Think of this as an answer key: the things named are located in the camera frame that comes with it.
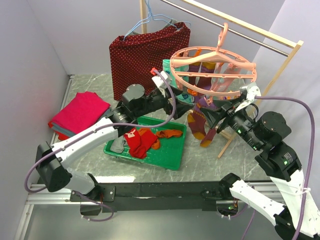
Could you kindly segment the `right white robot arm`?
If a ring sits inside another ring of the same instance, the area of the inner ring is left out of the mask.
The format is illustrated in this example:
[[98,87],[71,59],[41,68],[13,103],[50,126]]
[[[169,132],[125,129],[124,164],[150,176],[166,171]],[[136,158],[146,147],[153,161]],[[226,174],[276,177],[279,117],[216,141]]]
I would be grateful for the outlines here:
[[231,127],[253,150],[258,165],[277,186],[284,203],[278,203],[250,187],[239,176],[229,173],[219,181],[219,195],[239,199],[267,218],[283,240],[318,240],[320,212],[304,186],[305,175],[297,153],[283,139],[292,130],[284,117],[267,111],[258,120],[248,116],[237,104],[224,101],[216,110],[200,110],[210,127],[219,133]]

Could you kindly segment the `maroon yellow striped sock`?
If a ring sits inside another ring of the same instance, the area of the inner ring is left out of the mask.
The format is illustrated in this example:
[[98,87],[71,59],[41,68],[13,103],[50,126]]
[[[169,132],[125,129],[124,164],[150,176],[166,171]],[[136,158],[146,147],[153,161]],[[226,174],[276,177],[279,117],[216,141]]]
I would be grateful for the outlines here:
[[216,133],[217,133],[217,131],[215,128],[210,128],[209,131],[207,132],[207,134],[201,140],[200,146],[202,148],[208,147],[211,144],[212,140],[214,139]]

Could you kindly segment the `pink round clip hanger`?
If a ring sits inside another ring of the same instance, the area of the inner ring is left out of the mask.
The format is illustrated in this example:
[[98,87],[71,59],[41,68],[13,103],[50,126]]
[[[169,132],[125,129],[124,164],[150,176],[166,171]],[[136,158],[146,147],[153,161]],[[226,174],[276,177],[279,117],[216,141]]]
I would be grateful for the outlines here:
[[[194,46],[183,48],[170,58],[170,71],[179,90],[192,96],[206,96],[207,99],[232,99],[240,95],[238,90],[215,92],[212,90],[216,78],[235,78],[248,80],[250,83],[257,79],[256,64],[243,56],[223,49],[229,30],[225,22],[218,35],[216,47]],[[224,74],[228,64],[241,68],[239,74]]]

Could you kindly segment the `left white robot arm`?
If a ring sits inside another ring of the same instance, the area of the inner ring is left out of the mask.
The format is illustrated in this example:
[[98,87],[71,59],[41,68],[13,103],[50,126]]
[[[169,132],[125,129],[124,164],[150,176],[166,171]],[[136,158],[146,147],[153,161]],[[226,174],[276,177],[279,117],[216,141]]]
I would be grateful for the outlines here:
[[72,163],[99,145],[129,132],[139,117],[163,109],[173,119],[180,118],[193,106],[178,100],[176,94],[180,90],[174,87],[172,91],[173,96],[168,89],[158,88],[145,94],[142,85],[132,84],[122,94],[116,108],[91,127],[53,145],[40,144],[36,170],[46,189],[52,193],[66,188],[81,193],[88,201],[96,200],[100,195],[99,183],[92,174],[73,169]]

